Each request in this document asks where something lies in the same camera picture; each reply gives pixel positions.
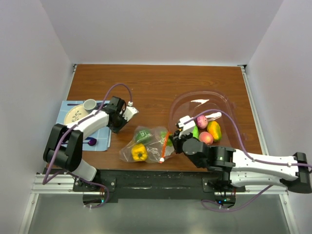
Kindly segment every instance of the red apple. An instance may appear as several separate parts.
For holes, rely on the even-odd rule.
[[[201,116],[197,117],[196,122],[197,122],[197,126],[200,129],[207,128],[208,120],[207,120],[207,118],[204,115],[201,115]]]
[[[211,145],[214,142],[214,137],[208,132],[202,132],[199,134],[199,140],[207,145]]]

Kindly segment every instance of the purple spoon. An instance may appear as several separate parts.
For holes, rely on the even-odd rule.
[[[101,104],[102,104],[102,102],[97,102],[98,107],[99,107]],[[68,105],[68,106],[78,106],[78,105],[81,105],[81,103],[80,103],[80,104],[68,103],[67,105]]]
[[[97,143],[97,140],[93,137],[87,137],[86,140],[89,140],[89,141],[83,142],[83,144],[88,144],[90,146],[94,146]]]

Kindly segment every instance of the clear plastic bowl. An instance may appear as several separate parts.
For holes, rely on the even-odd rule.
[[[169,131],[171,133],[177,130],[176,123],[184,116],[194,117],[199,113],[209,110],[219,109],[229,114],[237,124],[234,115],[234,105],[229,99],[218,91],[194,91],[184,93],[178,96],[172,103],[169,114]],[[214,142],[213,145],[227,146],[233,148],[240,148],[238,136],[232,122],[226,117],[222,116],[220,112],[206,113],[208,121],[216,120],[221,127],[222,139],[219,142]]]

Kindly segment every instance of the white cup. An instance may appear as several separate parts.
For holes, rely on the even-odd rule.
[[[85,100],[83,103],[83,108],[89,113],[92,112],[96,107],[97,102],[94,99]]]

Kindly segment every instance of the green fruit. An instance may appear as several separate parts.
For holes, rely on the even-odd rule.
[[[166,138],[166,135],[167,135],[167,132],[165,132],[165,131],[160,132],[161,139]],[[172,142],[171,142],[171,140],[169,138],[167,140],[167,146],[172,146]]]
[[[152,138],[152,134],[149,130],[140,130],[135,137],[135,143],[147,144]]]
[[[195,126],[193,129],[193,137],[195,137],[196,139],[199,139],[199,132],[198,132],[197,126]]]

